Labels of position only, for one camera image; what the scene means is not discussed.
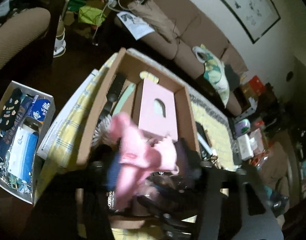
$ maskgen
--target brown sofa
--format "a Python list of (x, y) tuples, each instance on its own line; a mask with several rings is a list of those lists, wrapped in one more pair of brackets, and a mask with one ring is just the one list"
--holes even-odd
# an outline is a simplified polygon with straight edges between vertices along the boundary
[[(153, 1), (175, 23), (180, 33), (172, 43), (168, 43), (157, 32), (144, 36), (140, 39), (141, 41), (166, 59), (172, 60), (193, 79), (198, 79), (204, 74), (204, 65), (197, 60), (192, 52), (192, 47), (201, 44), (204, 44), (224, 63), (230, 64), (239, 76), (247, 71), (242, 57), (221, 30), (190, 0)], [(114, 22), (117, 26), (123, 28), (122, 22), (117, 17)], [(242, 112), (233, 92), (230, 92), (226, 108), (235, 116)]]

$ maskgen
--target pink cloth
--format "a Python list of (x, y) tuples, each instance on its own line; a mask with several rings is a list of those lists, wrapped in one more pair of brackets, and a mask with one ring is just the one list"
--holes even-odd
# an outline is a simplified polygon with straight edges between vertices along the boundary
[(109, 135), (113, 142), (121, 138), (122, 166), (115, 189), (116, 209), (128, 206), (137, 188), (152, 172), (179, 172), (176, 150), (170, 136), (151, 146), (126, 113), (112, 117)]

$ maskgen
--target open white box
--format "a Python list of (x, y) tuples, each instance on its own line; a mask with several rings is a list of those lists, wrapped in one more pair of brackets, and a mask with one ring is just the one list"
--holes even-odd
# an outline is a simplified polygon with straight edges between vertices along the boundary
[[(49, 106), (49, 109), (48, 109), (47, 114), (45, 116), (41, 131), (40, 131), (40, 136), (38, 138), (37, 147), (35, 149), (35, 150), (37, 150), (39, 145), (41, 144), (47, 130), (49, 129), (49, 127), (51, 125), (52, 118), (53, 118), (53, 115), (55, 113), (54, 98), (51, 95), (45, 94), (45, 93), (43, 93), (41, 91), (38, 91), (36, 89), (30, 88), (30, 87), (24, 86), (20, 83), (17, 83), (15, 81), (12, 81), (9, 84), (9, 86), (7, 87), (5, 93), (4, 93), (4, 95), (3, 95), (3, 97), (0, 101), (0, 113), (3, 110), (3, 106), (6, 102), (6, 100), (9, 99), (9, 97), (11, 96), (11, 94), (12, 94), (12, 92), (15, 88), (20, 88), (24, 94), (29, 94), (29, 95), (32, 95), (32, 96), (39, 95), (40, 97), (43, 97), (43, 98), (48, 99), (50, 101), (50, 106)], [(33, 167), (32, 167), (32, 191), (33, 191), (32, 195), (28, 194), (28, 193), (20, 193), (16, 189), (10, 188), (1, 179), (0, 179), (0, 187), (2, 187), (4, 190), (11, 193), (15, 197), (17, 197), (21, 200), (24, 200), (25, 202), (27, 202), (29, 204), (33, 204), (36, 180), (37, 180), (37, 178), (40, 174), (41, 168), (42, 168), (42, 161), (43, 160), (35, 152), (34, 160), (33, 160)]]

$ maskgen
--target floral pillow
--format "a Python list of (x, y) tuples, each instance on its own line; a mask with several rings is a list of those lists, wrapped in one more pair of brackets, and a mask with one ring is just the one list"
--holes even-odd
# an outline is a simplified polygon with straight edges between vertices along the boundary
[(224, 63), (211, 53), (203, 44), (193, 47), (193, 52), (199, 62), (204, 64), (203, 77), (211, 83), (219, 93), (223, 104), (226, 106), (229, 100), (229, 83), (224, 72)]

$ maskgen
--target blue packaging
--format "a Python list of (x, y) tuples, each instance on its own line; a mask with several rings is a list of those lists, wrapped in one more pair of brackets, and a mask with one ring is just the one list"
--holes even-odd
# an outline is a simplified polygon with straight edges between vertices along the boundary
[(47, 99), (38, 99), (32, 106), (29, 116), (33, 117), (39, 122), (43, 122), (47, 111), (49, 109), (50, 101)]
[(30, 108), (27, 110), (27, 113), (26, 113), (27, 116), (31, 116), (32, 108), (35, 105), (37, 99), (38, 99), (38, 95), (35, 95), (34, 98), (33, 98), (33, 102), (31, 104)]

